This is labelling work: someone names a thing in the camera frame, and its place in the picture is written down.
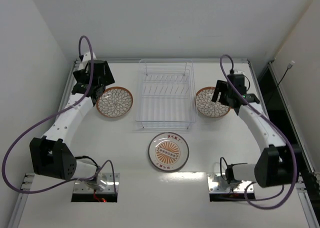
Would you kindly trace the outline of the floral brown-rim plate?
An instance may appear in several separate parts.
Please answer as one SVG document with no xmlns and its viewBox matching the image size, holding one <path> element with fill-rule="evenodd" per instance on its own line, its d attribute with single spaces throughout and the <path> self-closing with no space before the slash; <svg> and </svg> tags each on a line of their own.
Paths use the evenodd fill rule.
<svg viewBox="0 0 320 228">
<path fill-rule="evenodd" d="M 107 88 L 96 102 L 98 112 L 108 118 L 118 118 L 130 111 L 133 105 L 131 92 L 121 86 Z"/>
<path fill-rule="evenodd" d="M 209 118 L 221 118 L 229 113 L 231 108 L 220 102 L 213 102 L 212 97 L 215 87 L 207 86 L 197 91 L 195 95 L 195 104 L 197 110 L 202 115 Z"/>
</svg>

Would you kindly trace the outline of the orange sunburst plate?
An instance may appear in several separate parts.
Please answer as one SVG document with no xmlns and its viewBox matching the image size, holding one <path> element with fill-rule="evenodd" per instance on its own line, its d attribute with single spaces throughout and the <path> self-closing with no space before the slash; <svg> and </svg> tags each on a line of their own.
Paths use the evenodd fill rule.
<svg viewBox="0 0 320 228">
<path fill-rule="evenodd" d="M 149 143 L 147 157 L 151 165 L 165 173 L 181 170 L 190 156 L 186 140 L 174 132 L 162 132 Z"/>
</svg>

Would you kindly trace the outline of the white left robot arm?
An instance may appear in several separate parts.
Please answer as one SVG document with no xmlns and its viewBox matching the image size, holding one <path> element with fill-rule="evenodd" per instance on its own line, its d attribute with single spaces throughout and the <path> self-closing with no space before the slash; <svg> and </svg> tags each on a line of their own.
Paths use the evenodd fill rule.
<svg viewBox="0 0 320 228">
<path fill-rule="evenodd" d="M 98 186 L 100 168 L 97 164 L 82 162 L 71 152 L 71 141 L 86 114 L 115 83 L 107 61 L 97 60 L 90 52 L 80 56 L 82 66 L 73 72 L 76 80 L 68 102 L 54 124 L 41 138 L 29 144 L 33 170 L 36 174 L 64 181 L 83 180 Z"/>
</svg>

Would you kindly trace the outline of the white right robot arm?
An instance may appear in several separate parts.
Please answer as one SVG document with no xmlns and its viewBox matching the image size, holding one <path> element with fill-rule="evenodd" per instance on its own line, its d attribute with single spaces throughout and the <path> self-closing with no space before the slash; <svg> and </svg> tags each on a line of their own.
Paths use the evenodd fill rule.
<svg viewBox="0 0 320 228">
<path fill-rule="evenodd" d="M 289 147 L 265 117 L 260 100 L 247 93 L 245 76 L 230 71 L 228 81 L 218 80 L 212 101 L 234 109 L 251 131 L 261 155 L 256 163 L 229 164 L 225 170 L 228 183 L 240 180 L 256 182 L 262 188 L 295 184 L 299 175 L 302 152 Z"/>
</svg>

